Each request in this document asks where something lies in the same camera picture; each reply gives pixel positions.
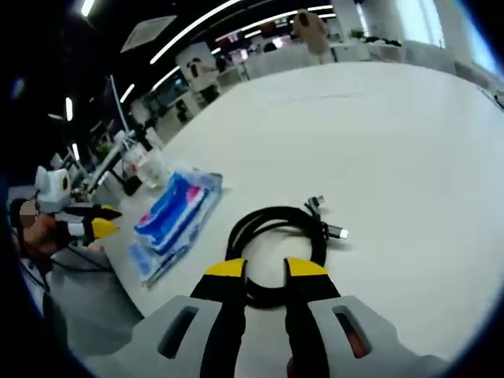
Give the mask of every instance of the ceiling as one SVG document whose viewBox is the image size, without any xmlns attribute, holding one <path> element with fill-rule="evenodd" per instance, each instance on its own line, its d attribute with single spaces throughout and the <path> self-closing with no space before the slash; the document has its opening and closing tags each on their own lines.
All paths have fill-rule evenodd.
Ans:
<svg viewBox="0 0 504 378">
<path fill-rule="evenodd" d="M 88 16 L 98 39 L 107 50 L 109 64 L 117 80 L 117 90 L 124 93 L 131 83 L 135 89 L 129 99 L 148 92 L 154 83 L 175 67 L 175 56 L 193 42 L 205 41 L 210 48 L 217 46 L 215 39 L 223 34 L 252 24 L 266 17 L 295 10 L 295 0 L 242 0 L 199 25 L 186 35 L 155 64 L 150 59 L 167 43 L 200 16 L 218 7 L 224 0 L 192 2 L 188 0 L 95 0 Z M 330 0 L 309 0 L 309 6 L 324 6 Z M 151 43 L 120 53 L 132 29 L 143 20 L 177 15 L 177 18 Z"/>
</svg>

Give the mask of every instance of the person's hand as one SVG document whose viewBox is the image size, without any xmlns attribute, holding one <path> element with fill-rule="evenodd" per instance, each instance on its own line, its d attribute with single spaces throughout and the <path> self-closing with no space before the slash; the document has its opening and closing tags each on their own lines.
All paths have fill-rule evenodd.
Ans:
<svg viewBox="0 0 504 378">
<path fill-rule="evenodd" d="M 89 252 L 103 252 L 103 246 L 98 240 L 95 240 L 93 243 L 87 246 L 87 250 Z"/>
<path fill-rule="evenodd" d="M 53 217 L 47 214 L 36 215 L 34 203 L 26 201 L 20 209 L 20 221 L 24 227 L 24 245 L 29 254 L 42 257 L 41 255 L 50 256 L 57 252 L 57 224 Z"/>
</svg>

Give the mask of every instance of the black cable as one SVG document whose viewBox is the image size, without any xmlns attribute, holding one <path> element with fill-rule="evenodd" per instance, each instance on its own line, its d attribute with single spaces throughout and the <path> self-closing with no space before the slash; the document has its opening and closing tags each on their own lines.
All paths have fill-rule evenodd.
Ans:
<svg viewBox="0 0 504 378">
<path fill-rule="evenodd" d="M 231 231 L 226 250 L 226 260 L 242 257 L 246 245 L 263 232 L 280 227 L 294 227 L 301 230 L 311 242 L 312 254 L 310 260 L 324 266 L 328 238 L 330 236 L 339 238 L 343 229 L 332 228 L 333 231 L 329 231 L 332 226 L 320 221 L 320 216 L 318 216 L 318 202 L 313 207 L 313 204 L 310 204 L 309 201 L 306 207 L 309 208 L 309 211 L 313 214 L 312 216 L 301 209 L 290 206 L 268 207 L 245 216 Z M 286 302 L 285 287 L 263 287 L 247 278 L 246 291 L 248 295 L 247 304 L 255 308 L 269 309 L 283 306 Z"/>
<path fill-rule="evenodd" d="M 65 264 L 60 263 L 59 261 L 53 259 L 53 264 L 62 267 L 65 270 L 68 270 L 69 272 L 75 272 L 75 273 L 98 273 L 98 272 L 112 272 L 112 269 L 107 269 L 107 268 L 102 268 L 102 269 L 81 269 L 81 268 L 76 268 L 73 266 L 68 266 Z"/>
<path fill-rule="evenodd" d="M 107 272 L 112 272 L 112 268 L 107 268 L 99 263 L 97 263 L 96 261 L 93 261 L 91 258 L 88 258 L 86 257 L 84 254 L 82 254 L 80 251 L 78 251 L 77 249 L 75 249 L 73 246 L 70 246 L 68 245 L 67 246 L 69 250 L 71 250 L 74 254 L 76 254 L 77 256 L 79 256 L 80 258 L 82 258 L 83 260 L 86 260 L 87 262 L 89 262 L 90 264 L 96 266 L 97 268 L 99 269 L 103 269 L 103 271 L 107 271 Z"/>
</svg>

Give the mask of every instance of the wall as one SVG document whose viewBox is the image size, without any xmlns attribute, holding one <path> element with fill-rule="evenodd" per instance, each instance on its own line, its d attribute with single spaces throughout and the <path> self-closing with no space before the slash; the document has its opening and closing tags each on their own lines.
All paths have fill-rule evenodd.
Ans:
<svg viewBox="0 0 504 378">
<path fill-rule="evenodd" d="M 190 70 L 187 68 L 187 63 L 192 61 L 195 57 L 199 57 L 202 62 L 207 65 L 215 66 L 215 59 L 213 58 L 212 52 L 206 43 L 201 42 L 190 45 L 175 58 L 177 65 L 180 67 L 180 71 L 187 81 L 192 80 L 192 75 Z"/>
<path fill-rule="evenodd" d="M 338 17 L 342 29 L 343 41 L 350 41 L 348 36 L 352 29 L 362 29 L 361 19 L 357 13 L 354 0 L 332 0 L 334 13 Z"/>
<path fill-rule="evenodd" d="M 459 61 L 470 63 L 472 61 L 471 47 L 465 26 L 465 15 L 461 7 L 455 0 L 434 0 L 434 3 L 443 28 L 447 50 Z"/>
<path fill-rule="evenodd" d="M 396 1 L 369 0 L 362 4 L 362 11 L 364 12 L 371 35 L 386 39 L 397 39 L 399 41 L 404 40 L 402 20 L 396 6 Z"/>
</svg>

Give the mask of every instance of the office desk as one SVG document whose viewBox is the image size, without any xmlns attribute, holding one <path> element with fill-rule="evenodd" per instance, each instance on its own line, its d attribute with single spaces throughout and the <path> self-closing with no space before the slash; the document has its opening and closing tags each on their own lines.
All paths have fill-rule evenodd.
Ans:
<svg viewBox="0 0 504 378">
<path fill-rule="evenodd" d="M 123 141 L 116 142 L 112 147 L 112 150 L 107 154 L 105 160 L 96 168 L 94 173 L 91 175 L 89 190 L 93 190 L 98 186 L 100 179 L 103 177 L 105 172 L 113 169 L 113 167 L 119 162 L 122 158 L 123 152 L 126 150 Z"/>
<path fill-rule="evenodd" d="M 339 63 L 371 60 L 367 43 L 329 43 L 329 46 L 334 51 L 336 61 Z"/>
<path fill-rule="evenodd" d="M 326 269 L 392 322 L 419 354 L 452 360 L 484 325 L 502 285 L 504 114 L 472 83 L 384 63 L 338 63 L 243 83 L 164 149 L 167 161 L 221 172 L 229 187 L 198 242 L 150 290 L 125 248 L 158 194 L 126 198 L 122 231 L 105 241 L 121 283 L 144 315 L 189 295 L 224 259 L 233 225 L 274 205 L 324 195 L 323 219 L 350 231 Z M 261 235 L 246 250 L 258 283 L 283 283 L 282 259 L 309 241 Z M 283 309 L 246 309 L 236 376 L 285 376 Z"/>
</svg>

